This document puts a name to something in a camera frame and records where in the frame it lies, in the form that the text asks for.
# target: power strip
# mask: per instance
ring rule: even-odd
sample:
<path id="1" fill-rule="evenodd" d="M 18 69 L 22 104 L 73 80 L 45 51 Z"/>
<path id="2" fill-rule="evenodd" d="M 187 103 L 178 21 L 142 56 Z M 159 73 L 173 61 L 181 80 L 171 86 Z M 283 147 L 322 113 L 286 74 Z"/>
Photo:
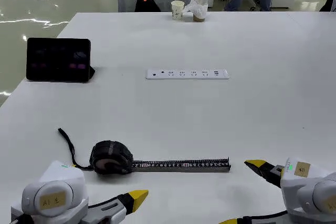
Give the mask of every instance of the power strip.
<path id="1" fill-rule="evenodd" d="M 225 69 L 149 69 L 146 79 L 229 79 Z"/>

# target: tablet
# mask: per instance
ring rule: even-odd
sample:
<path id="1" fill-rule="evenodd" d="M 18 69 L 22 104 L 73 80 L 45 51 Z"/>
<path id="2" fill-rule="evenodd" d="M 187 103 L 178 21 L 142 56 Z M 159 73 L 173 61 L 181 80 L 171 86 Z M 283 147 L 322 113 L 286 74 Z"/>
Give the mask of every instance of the tablet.
<path id="1" fill-rule="evenodd" d="M 90 67 L 88 39 L 29 38 L 26 77 L 31 81 L 87 82 Z"/>

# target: paper cup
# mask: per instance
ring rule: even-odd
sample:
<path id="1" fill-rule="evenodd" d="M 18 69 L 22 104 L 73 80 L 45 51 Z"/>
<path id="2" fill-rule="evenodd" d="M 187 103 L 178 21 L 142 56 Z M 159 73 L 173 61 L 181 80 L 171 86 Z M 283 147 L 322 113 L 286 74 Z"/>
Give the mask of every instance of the paper cup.
<path id="1" fill-rule="evenodd" d="M 183 1 L 175 0 L 172 2 L 173 20 L 183 19 L 183 8 L 184 8 Z"/>

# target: table surface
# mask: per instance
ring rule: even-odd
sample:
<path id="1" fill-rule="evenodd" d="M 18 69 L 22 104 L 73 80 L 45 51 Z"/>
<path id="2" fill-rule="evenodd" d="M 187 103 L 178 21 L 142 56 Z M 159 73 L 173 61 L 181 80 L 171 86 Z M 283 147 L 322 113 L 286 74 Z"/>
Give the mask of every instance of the table surface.
<path id="1" fill-rule="evenodd" d="M 0 219 L 53 160 L 88 165 L 95 143 L 135 159 L 230 157 L 227 174 L 85 172 L 90 203 L 150 194 L 124 223 L 219 223 L 284 210 L 280 189 L 244 165 L 289 156 L 334 170 L 334 13 L 79 13 L 59 37 L 89 38 L 87 84 L 23 80 L 0 108 Z M 146 69 L 227 69 L 229 80 L 146 80 Z"/>

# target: label on robot arm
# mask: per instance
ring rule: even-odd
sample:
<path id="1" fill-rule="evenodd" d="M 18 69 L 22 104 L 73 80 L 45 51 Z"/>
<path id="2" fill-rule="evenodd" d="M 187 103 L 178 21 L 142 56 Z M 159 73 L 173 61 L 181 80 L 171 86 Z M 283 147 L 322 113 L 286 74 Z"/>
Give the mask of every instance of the label on robot arm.
<path id="1" fill-rule="evenodd" d="M 333 213 L 336 211 L 336 196 L 329 197 L 323 203 L 325 204 L 325 206 L 327 206 L 330 213 Z"/>
<path id="2" fill-rule="evenodd" d="M 298 162 L 295 168 L 294 175 L 307 178 L 309 173 L 310 164 L 305 162 Z"/>
<path id="3" fill-rule="evenodd" d="M 54 207 L 64 206 L 66 204 L 67 195 L 65 191 L 59 193 L 47 194 L 40 197 L 40 209 L 50 209 Z"/>

